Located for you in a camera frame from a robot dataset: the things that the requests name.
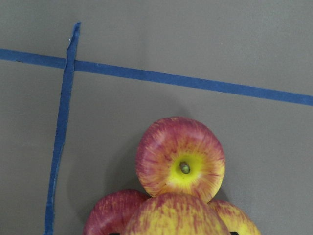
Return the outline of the red apple lower left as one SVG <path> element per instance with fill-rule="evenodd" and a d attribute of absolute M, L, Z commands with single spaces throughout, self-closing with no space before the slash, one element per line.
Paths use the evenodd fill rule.
<path fill-rule="evenodd" d="M 124 189 L 101 198 L 91 210 L 82 234 L 107 235 L 123 231 L 135 211 L 150 197 L 135 189 Z"/>

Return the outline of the red yellow apple with stem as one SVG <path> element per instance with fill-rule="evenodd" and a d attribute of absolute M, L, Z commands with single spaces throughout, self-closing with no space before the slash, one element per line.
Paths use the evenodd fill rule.
<path fill-rule="evenodd" d="M 193 195 L 210 202 L 225 175 L 223 147 L 201 122 L 166 117 L 143 134 L 136 153 L 136 174 L 152 197 L 168 192 Z"/>

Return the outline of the horizontal blue tape strip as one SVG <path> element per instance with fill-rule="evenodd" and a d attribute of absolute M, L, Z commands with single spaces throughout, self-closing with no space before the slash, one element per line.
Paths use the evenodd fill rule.
<path fill-rule="evenodd" d="M 34 64 L 45 67 L 63 69 L 66 65 L 65 58 L 39 55 L 28 52 L 1 49 L 1 60 L 14 61 L 20 63 Z M 234 83 L 214 81 L 188 76 L 167 74 L 148 70 L 138 70 L 126 67 L 119 67 L 107 64 L 99 64 L 87 61 L 76 60 L 74 62 L 76 71 L 102 74 L 108 76 L 122 77 L 128 79 L 150 81 L 168 85 L 183 86 L 195 89 L 209 90 L 221 93 L 229 93 L 243 96 L 250 96 L 262 99 L 270 99 L 288 103 L 313 105 L 313 97 L 307 94 L 297 94 L 273 89 L 246 86 Z"/>

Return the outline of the yellow red apple lower right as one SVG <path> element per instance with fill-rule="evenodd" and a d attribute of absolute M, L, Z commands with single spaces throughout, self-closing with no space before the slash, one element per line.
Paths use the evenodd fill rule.
<path fill-rule="evenodd" d="M 217 212 L 230 232 L 238 232 L 240 235 L 262 234 L 249 216 L 234 204 L 213 199 L 208 205 Z"/>

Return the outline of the vertical blue tape strip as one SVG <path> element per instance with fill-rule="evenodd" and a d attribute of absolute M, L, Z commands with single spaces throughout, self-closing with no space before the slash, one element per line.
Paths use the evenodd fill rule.
<path fill-rule="evenodd" d="M 80 37 L 81 22 L 77 22 L 72 31 L 72 36 L 66 51 L 66 61 L 63 70 L 61 94 L 57 116 L 57 125 L 54 139 L 53 154 L 51 160 L 48 193 L 45 207 L 44 235 L 54 234 L 55 220 L 55 193 L 59 174 L 61 156 L 66 141 L 70 99 L 74 79 L 74 66 L 77 47 Z"/>

